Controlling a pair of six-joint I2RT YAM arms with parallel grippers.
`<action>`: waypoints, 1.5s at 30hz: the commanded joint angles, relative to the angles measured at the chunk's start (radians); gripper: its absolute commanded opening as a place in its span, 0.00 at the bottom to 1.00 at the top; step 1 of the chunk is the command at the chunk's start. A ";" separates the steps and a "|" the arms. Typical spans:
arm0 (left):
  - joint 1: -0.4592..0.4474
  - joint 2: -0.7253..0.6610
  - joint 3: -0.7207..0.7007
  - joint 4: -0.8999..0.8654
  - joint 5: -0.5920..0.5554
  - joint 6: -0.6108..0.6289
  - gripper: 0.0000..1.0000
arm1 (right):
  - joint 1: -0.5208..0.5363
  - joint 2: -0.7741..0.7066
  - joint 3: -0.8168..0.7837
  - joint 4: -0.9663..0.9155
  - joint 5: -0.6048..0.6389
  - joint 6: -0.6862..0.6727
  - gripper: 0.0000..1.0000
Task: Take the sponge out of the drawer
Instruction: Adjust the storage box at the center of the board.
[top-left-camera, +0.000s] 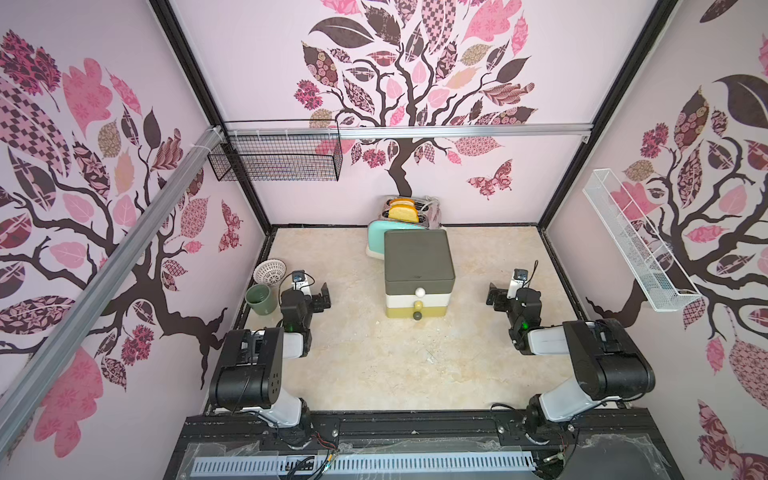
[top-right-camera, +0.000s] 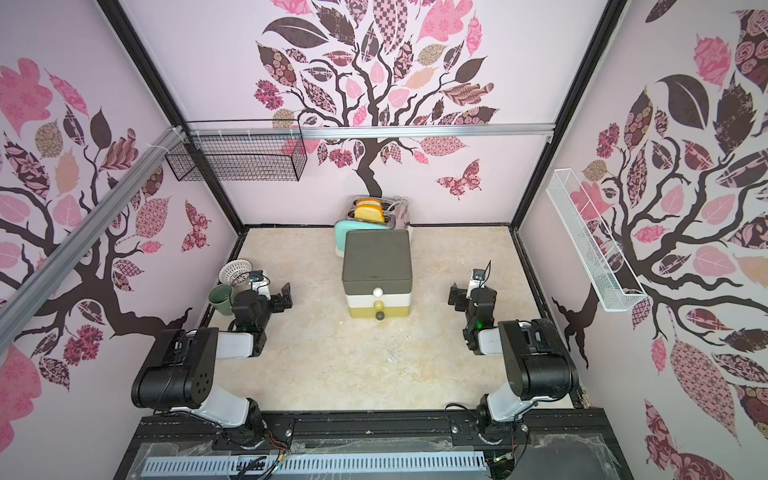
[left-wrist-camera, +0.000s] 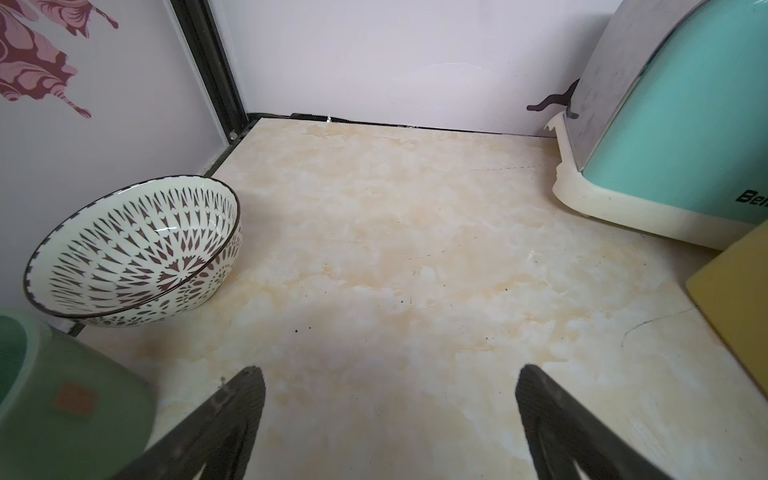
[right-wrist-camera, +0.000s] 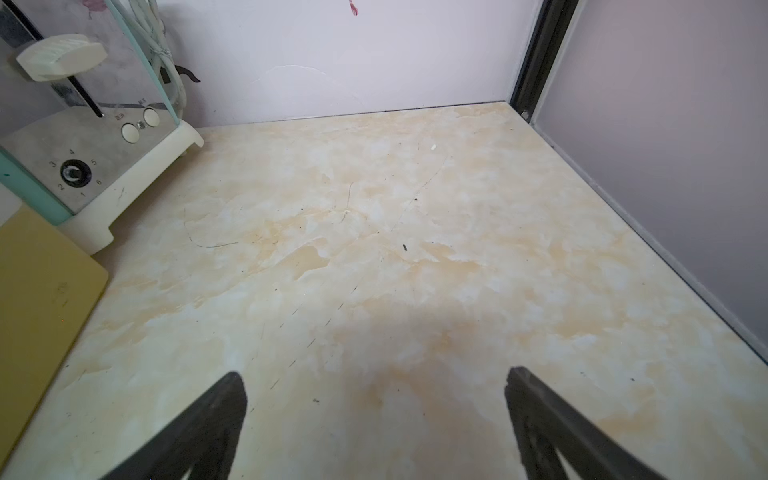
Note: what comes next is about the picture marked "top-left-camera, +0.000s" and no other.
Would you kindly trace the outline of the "three-drawer storage cabinet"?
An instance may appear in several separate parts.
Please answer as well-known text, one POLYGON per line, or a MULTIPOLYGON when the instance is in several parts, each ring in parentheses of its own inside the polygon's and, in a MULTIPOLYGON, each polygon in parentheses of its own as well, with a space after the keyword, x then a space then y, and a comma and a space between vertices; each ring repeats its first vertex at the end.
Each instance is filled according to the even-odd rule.
POLYGON ((444 317, 455 281, 446 230, 392 230, 385 233, 387 317, 414 321, 444 317))

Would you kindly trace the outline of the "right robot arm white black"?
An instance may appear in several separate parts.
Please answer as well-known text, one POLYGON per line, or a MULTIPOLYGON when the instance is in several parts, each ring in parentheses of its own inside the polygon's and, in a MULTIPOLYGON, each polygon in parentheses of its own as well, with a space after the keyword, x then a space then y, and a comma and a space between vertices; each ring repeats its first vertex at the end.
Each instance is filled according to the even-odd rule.
POLYGON ((541 324, 541 293, 489 285, 486 304, 506 314, 514 348, 527 356, 567 356, 573 375, 556 388, 533 396, 522 417, 526 437, 547 442, 540 430, 567 423, 606 402, 641 398, 655 388, 655 374, 624 326, 612 318, 541 324))

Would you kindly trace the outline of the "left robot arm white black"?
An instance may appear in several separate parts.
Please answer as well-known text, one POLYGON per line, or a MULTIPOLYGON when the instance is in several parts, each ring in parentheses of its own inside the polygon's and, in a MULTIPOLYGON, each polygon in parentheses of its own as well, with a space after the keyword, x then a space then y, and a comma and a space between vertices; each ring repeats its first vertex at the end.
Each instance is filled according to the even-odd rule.
POLYGON ((282 386, 283 363, 309 354, 313 315, 331 306, 326 284, 317 294, 292 288, 281 293, 280 325, 228 332, 209 387, 210 412, 255 415, 279 433, 298 435, 301 443, 315 439, 306 401, 282 386))

